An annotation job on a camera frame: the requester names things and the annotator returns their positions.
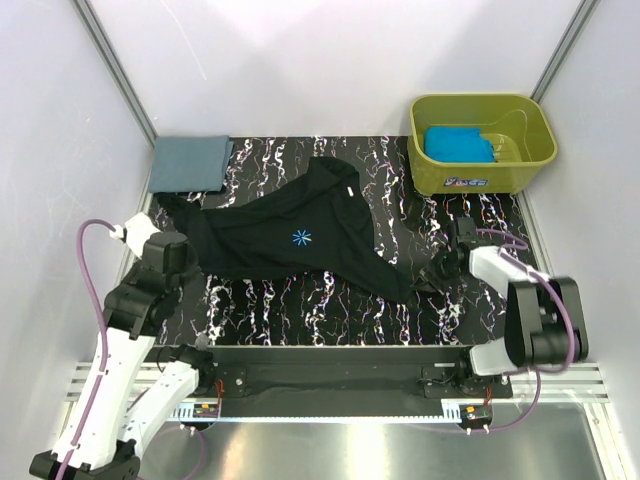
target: basket label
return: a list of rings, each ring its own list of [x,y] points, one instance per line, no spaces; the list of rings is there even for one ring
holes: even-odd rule
[[[462,180],[458,177],[449,177],[444,181],[445,187],[486,187],[489,180],[485,178],[471,178]]]

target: black marble surface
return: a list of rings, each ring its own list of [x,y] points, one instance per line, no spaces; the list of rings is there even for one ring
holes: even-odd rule
[[[509,195],[436,195],[413,188],[406,137],[237,138],[222,193],[188,196],[204,208],[243,205],[307,170],[309,158],[352,163],[371,206],[376,251],[416,275],[447,240],[456,216],[528,240],[517,201]],[[171,220],[153,202],[162,230]],[[533,254],[519,258],[534,264]],[[476,344],[502,336],[505,304],[482,282],[467,278],[446,295],[415,294],[408,305],[386,302],[328,271],[276,281],[226,281],[199,275],[183,289],[181,306],[160,344],[193,344],[205,333],[215,345]]]

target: gray floor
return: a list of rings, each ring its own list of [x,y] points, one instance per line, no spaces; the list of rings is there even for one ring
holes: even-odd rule
[[[513,405],[495,408],[496,424],[518,415]],[[604,478],[584,414],[567,404],[540,405],[514,430],[471,438],[410,425],[223,423],[205,437],[207,458],[194,479]],[[184,478],[198,454],[196,438],[181,431],[164,435],[145,454],[141,477]]]

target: folded gray cloth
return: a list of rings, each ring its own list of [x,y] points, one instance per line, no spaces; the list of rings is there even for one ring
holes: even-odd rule
[[[229,165],[229,137],[158,137],[149,191],[215,192]]]

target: yellow basket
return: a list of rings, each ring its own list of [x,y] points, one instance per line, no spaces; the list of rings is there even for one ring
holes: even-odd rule
[[[416,190],[434,193],[518,193],[556,156],[540,106],[511,94],[426,95],[411,105],[409,163]],[[493,147],[492,163],[443,163],[424,152],[435,126],[477,127]]]

